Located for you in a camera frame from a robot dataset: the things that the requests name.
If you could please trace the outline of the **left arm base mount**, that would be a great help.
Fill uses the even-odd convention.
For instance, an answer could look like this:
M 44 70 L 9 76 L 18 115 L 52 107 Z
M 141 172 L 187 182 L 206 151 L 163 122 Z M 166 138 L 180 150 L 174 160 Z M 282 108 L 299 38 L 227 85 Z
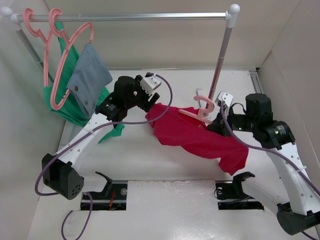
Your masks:
M 113 180 L 107 175 L 96 171 L 95 178 L 85 181 L 85 188 L 89 187 L 92 198 L 83 194 L 80 210 L 92 211 L 125 211 L 127 209 L 128 181 Z

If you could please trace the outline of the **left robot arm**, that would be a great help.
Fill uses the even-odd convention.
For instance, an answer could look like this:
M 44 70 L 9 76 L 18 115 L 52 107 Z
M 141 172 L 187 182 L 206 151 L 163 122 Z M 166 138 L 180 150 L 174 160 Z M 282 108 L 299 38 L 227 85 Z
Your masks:
M 54 155 L 46 154 L 42 161 L 43 183 L 68 200 L 82 191 L 85 179 L 79 174 L 82 162 L 99 141 L 138 107 L 146 113 L 159 99 L 156 89 L 162 80 L 154 74 L 120 76 L 111 92 L 95 109 L 90 120 L 80 132 Z

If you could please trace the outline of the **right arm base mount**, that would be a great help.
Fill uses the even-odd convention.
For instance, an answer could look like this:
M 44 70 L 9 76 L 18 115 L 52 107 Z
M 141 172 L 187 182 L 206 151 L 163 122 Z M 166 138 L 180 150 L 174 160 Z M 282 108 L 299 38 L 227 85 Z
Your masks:
M 220 211 L 237 210 L 265 210 L 262 203 L 244 193 L 242 183 L 254 178 L 249 171 L 235 175 L 232 180 L 218 180 L 215 182 L 214 197 Z

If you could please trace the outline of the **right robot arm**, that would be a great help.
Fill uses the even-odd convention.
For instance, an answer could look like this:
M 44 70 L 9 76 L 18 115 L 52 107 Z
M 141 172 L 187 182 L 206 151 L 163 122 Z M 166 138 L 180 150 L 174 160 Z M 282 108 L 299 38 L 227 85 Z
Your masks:
M 263 93 L 247 95 L 242 114 L 234 113 L 229 93 L 221 91 L 215 103 L 220 110 L 208 128 L 247 148 L 265 152 L 287 193 L 283 200 L 272 196 L 255 184 L 253 173 L 246 171 L 219 186 L 218 199 L 254 198 L 276 215 L 281 228 L 291 236 L 319 225 L 320 191 L 306 172 L 289 125 L 274 119 L 271 99 Z

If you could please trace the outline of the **red t shirt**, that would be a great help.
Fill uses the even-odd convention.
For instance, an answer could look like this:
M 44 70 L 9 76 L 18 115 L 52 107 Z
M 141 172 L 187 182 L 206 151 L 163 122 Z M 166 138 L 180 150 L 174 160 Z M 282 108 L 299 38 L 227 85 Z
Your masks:
M 203 122 L 181 114 L 178 107 L 171 106 L 150 125 L 162 145 L 182 147 L 205 159 L 220 159 L 218 165 L 225 173 L 234 175 L 246 166 L 248 147 L 232 136 L 225 137 L 207 130 Z

